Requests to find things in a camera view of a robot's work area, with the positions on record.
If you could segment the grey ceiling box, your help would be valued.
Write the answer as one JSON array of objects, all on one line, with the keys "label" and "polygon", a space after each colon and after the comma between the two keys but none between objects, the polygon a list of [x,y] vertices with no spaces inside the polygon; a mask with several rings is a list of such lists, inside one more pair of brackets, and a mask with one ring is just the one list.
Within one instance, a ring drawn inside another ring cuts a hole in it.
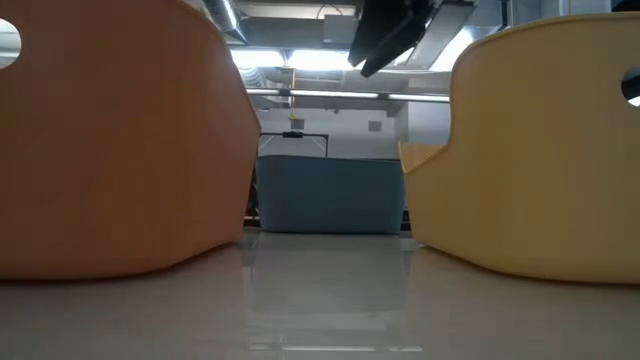
[{"label": "grey ceiling box", "polygon": [[349,50],[358,20],[347,15],[325,15],[323,19],[322,43],[326,48]]}]

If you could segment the long ceiling strip light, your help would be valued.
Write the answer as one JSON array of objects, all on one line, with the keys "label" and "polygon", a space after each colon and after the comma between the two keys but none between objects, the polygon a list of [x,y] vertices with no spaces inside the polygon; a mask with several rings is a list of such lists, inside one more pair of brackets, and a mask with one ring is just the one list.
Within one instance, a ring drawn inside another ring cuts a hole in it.
[{"label": "long ceiling strip light", "polygon": [[404,102],[423,102],[423,103],[449,103],[450,102],[450,98],[448,96],[431,95],[431,94],[396,94],[396,93],[308,90],[308,89],[286,89],[286,88],[247,88],[246,92],[248,95],[256,95],[256,96],[342,98],[342,99],[358,99],[358,100],[404,101]]}]

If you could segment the bright ceiling light panel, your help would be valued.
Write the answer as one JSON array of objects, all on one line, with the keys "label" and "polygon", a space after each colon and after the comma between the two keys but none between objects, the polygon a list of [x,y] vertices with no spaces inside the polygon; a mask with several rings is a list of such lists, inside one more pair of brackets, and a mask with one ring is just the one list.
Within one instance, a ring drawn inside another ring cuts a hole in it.
[{"label": "bright ceiling light panel", "polygon": [[231,55],[238,68],[288,67],[309,71],[360,70],[363,63],[351,65],[348,53],[333,50],[293,50],[285,55],[277,50],[234,49]]}]

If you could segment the thin black bar stand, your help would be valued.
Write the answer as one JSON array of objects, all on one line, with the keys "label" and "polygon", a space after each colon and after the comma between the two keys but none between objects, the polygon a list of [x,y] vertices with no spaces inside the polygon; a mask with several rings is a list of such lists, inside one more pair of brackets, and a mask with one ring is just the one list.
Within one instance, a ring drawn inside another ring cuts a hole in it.
[{"label": "thin black bar stand", "polygon": [[259,156],[286,155],[307,157],[329,157],[327,134],[302,131],[262,132],[259,137]]}]

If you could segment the teal plastic bin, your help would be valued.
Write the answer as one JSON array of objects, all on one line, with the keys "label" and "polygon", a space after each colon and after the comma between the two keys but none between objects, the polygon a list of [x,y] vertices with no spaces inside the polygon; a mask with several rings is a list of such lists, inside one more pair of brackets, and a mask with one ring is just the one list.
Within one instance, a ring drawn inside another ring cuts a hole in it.
[{"label": "teal plastic bin", "polygon": [[280,233],[396,234],[405,190],[393,159],[268,155],[256,162],[261,227]]}]

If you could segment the yellow plastic bin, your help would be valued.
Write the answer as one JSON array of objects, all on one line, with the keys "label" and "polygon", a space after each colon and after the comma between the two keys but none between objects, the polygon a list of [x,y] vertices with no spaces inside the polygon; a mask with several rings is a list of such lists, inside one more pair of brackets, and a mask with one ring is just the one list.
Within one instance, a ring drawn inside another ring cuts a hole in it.
[{"label": "yellow plastic bin", "polygon": [[443,145],[399,147],[422,244],[531,278],[640,284],[640,12],[547,18],[457,58]]}]

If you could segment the orange plastic bin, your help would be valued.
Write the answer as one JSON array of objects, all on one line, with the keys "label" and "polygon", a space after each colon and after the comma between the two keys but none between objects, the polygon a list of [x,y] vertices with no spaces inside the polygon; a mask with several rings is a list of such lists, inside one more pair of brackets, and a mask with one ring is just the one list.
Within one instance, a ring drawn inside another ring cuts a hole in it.
[{"label": "orange plastic bin", "polygon": [[185,0],[0,0],[0,279],[164,269],[236,241],[261,127]]}]

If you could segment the silver ventilation duct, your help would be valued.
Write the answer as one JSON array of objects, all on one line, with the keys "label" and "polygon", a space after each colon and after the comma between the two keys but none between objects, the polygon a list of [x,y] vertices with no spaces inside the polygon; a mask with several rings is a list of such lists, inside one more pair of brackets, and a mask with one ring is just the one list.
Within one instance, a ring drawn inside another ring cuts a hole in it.
[{"label": "silver ventilation duct", "polygon": [[225,34],[247,44],[240,26],[240,13],[234,0],[202,0],[214,24]]}]

